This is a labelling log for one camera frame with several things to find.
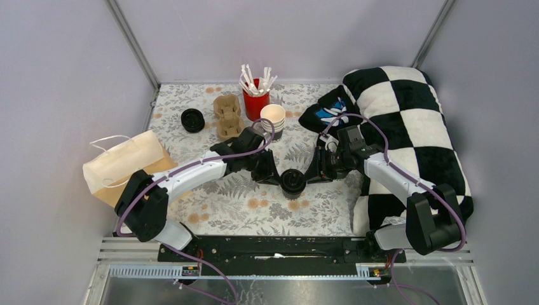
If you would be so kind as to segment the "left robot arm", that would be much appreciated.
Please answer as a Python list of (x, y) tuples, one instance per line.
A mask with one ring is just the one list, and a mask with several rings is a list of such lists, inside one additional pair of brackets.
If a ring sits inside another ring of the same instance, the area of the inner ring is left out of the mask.
[(238, 137), (213, 145), (204, 155), (164, 172), (138, 170), (131, 175), (114, 207), (119, 224), (140, 241), (158, 241), (182, 261), (197, 253), (192, 232), (167, 217), (169, 203), (198, 186), (246, 170), (261, 184), (279, 183), (270, 136), (246, 127)]

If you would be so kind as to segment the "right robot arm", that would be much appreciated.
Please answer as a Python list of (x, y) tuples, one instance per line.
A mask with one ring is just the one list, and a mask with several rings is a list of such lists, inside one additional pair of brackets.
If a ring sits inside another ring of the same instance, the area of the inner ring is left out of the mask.
[(463, 219), (454, 189), (434, 185), (399, 168), (382, 148), (368, 146), (356, 126), (338, 130), (334, 151), (317, 146), (304, 180), (308, 184), (342, 179), (357, 170), (389, 190), (405, 207), (406, 222), (368, 232), (364, 252), (368, 259), (382, 261), (392, 249), (411, 248), (421, 255), (462, 244)]

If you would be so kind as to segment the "brown paper takeout bag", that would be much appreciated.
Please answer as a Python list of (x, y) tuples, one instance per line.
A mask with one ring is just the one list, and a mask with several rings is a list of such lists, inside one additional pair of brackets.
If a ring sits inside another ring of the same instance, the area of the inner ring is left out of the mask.
[(177, 166), (152, 130), (134, 137), (113, 135), (90, 142), (102, 152), (83, 164), (83, 176), (92, 195), (115, 207), (131, 175), (148, 174)]

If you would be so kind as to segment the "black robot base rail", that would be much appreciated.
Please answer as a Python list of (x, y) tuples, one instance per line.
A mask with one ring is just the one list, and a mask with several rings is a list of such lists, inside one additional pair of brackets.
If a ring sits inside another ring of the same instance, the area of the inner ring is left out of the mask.
[(182, 255), (160, 246), (158, 262), (189, 262), (193, 256), (227, 276), (353, 276), (357, 264), (388, 268), (393, 255), (372, 238), (199, 235)]

